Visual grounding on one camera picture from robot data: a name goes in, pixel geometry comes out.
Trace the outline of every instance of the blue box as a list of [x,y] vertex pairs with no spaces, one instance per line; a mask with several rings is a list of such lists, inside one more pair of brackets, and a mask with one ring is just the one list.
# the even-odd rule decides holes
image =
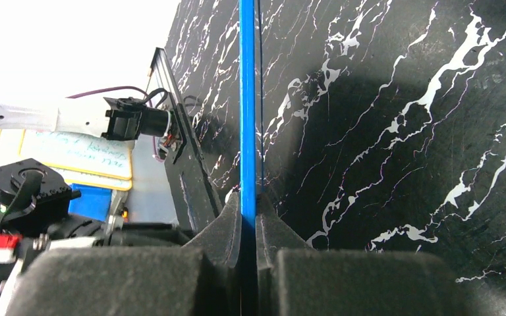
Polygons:
[[99,221],[107,220],[111,204],[110,189],[84,186],[82,184],[72,184],[71,188],[73,190],[80,190],[82,196],[70,202],[69,213]]

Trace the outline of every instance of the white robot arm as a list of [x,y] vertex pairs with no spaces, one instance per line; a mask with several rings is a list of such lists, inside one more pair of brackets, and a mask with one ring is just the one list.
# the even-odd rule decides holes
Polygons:
[[142,100],[104,98],[38,99],[0,94],[0,129],[77,132],[108,140],[135,140],[143,133],[166,137],[171,113],[147,107]]

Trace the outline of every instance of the white wall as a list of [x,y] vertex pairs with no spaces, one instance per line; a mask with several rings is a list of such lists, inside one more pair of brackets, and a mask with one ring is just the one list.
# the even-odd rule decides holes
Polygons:
[[[0,90],[146,87],[179,0],[0,0]],[[139,96],[123,92],[112,97]]]

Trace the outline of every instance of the blue straw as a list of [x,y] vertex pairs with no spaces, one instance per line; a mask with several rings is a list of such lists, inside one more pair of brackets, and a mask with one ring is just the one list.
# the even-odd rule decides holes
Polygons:
[[239,25],[241,214],[244,224],[248,225],[248,228],[254,228],[256,215],[255,0],[239,1]]

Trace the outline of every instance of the black marble table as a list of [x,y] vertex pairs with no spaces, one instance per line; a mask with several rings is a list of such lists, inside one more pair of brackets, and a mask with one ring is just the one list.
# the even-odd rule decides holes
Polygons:
[[[320,249],[434,253],[506,315],[506,0],[260,12],[259,185],[281,218]],[[183,0],[167,50],[224,200],[239,189],[238,1]]]

